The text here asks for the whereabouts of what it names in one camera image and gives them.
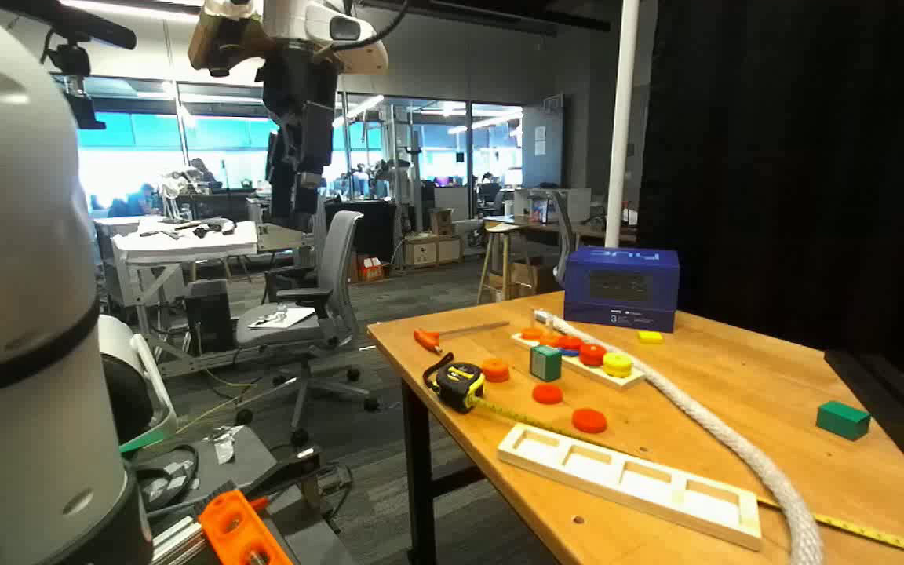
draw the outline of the white tube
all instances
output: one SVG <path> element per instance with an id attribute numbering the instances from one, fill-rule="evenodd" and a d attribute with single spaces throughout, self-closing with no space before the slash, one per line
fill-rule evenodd
<path id="1" fill-rule="evenodd" d="M 622 234 L 622 188 L 629 175 L 629 136 L 630 136 L 630 98 L 633 98 L 633 63 L 636 63 L 636 19 L 642 0 L 622 5 L 620 30 L 620 68 L 611 101 L 611 157 L 609 157 L 609 198 L 606 198 L 606 247 L 620 247 Z"/>
<path id="2" fill-rule="evenodd" d="M 546 326 L 555 326 L 569 337 L 577 337 L 582 342 L 598 342 L 606 351 L 611 350 L 609 342 L 582 333 L 577 326 L 571 326 L 569 319 L 550 315 L 550 311 L 535 311 L 536 319 L 543 319 Z M 767 459 L 767 453 L 761 453 L 751 441 L 745 441 L 740 432 L 735 432 L 722 417 L 717 417 L 714 410 L 706 410 L 699 402 L 694 402 L 688 393 L 681 393 L 672 380 L 667 380 L 659 371 L 652 371 L 650 365 L 643 365 L 636 359 L 636 367 L 643 371 L 643 380 L 652 383 L 675 407 L 681 407 L 688 417 L 694 417 L 711 436 L 717 436 L 718 443 L 725 443 L 767 486 L 769 492 L 780 498 L 780 506 L 786 510 L 787 519 L 787 531 L 792 531 L 792 562 L 795 565 L 818 565 L 824 562 L 824 536 L 815 520 L 811 519 L 802 492 L 795 490 L 795 484 L 776 469 L 772 459 Z"/>

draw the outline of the gray office chair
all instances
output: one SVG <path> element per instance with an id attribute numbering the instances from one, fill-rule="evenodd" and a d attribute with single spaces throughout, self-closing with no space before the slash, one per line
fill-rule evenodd
<path id="1" fill-rule="evenodd" d="M 361 399 L 366 410 L 380 407 L 369 391 L 322 380 L 328 373 L 345 373 L 347 380 L 357 380 L 361 377 L 357 367 L 312 371 L 312 360 L 347 350 L 357 337 L 357 317 L 347 299 L 347 254 L 357 221 L 361 214 L 354 212 L 340 212 L 332 218 L 328 243 L 316 250 L 313 287 L 309 287 L 309 278 L 300 278 L 305 267 L 282 267 L 275 279 L 268 279 L 271 288 L 265 291 L 265 306 L 241 311 L 240 319 L 232 324 L 237 350 L 248 351 L 241 359 L 254 359 L 254 351 L 262 351 L 259 359 L 275 360 L 282 367 L 298 365 L 296 380 L 285 377 L 275 380 L 278 393 L 296 393 L 292 447 L 309 443 L 305 429 L 309 393 Z M 224 287 L 224 282 L 203 279 L 187 294 L 203 294 L 200 287 Z M 278 315 L 282 306 L 313 308 L 313 317 L 298 319 L 296 326 L 272 326 L 271 319 Z"/>
<path id="2" fill-rule="evenodd" d="M 569 194 L 553 193 L 553 201 L 555 201 L 555 228 L 560 228 L 560 262 L 553 267 L 553 279 L 564 287 L 564 271 L 569 271 L 569 259 L 577 247 L 577 235 L 573 235 L 571 214 L 569 214 Z"/>

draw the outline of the orange tool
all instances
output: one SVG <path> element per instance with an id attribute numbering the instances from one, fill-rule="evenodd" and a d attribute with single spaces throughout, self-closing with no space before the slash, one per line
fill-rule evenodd
<path id="1" fill-rule="evenodd" d="M 200 531 L 224 565 L 292 565 L 288 554 L 240 490 L 221 492 L 203 506 Z"/>
<path id="2" fill-rule="evenodd" d="M 427 331 L 413 331 L 413 342 L 434 354 L 442 354 L 442 337 L 454 337 L 454 333 L 479 333 L 479 331 L 493 331 L 493 326 L 508 326 L 508 319 L 497 319 L 497 324 L 473 324 L 473 326 L 451 326 L 447 333 L 427 333 Z"/>

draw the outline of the black curtain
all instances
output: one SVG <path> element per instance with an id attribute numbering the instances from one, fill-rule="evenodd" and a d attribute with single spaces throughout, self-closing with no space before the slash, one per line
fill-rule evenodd
<path id="1" fill-rule="evenodd" d="M 650 83 L 681 308 L 904 367 L 904 0 L 662 0 Z"/>

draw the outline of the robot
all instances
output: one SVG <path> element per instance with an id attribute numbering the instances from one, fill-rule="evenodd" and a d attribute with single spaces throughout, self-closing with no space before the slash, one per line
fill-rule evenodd
<path id="1" fill-rule="evenodd" d="M 25 6 L 66 25 L 102 19 L 58 0 Z M 229 68 L 265 57 L 265 101 L 275 112 L 288 165 L 322 167 L 336 71 L 388 66 L 369 25 L 312 0 L 272 0 L 268 23 L 200 17 L 192 57 Z M 227 48 L 221 30 L 250 30 L 259 52 Z M 152 562 L 152 531 L 136 477 L 117 447 L 102 350 L 91 222 L 78 193 L 74 119 L 38 61 L 0 30 L 0 562 Z"/>

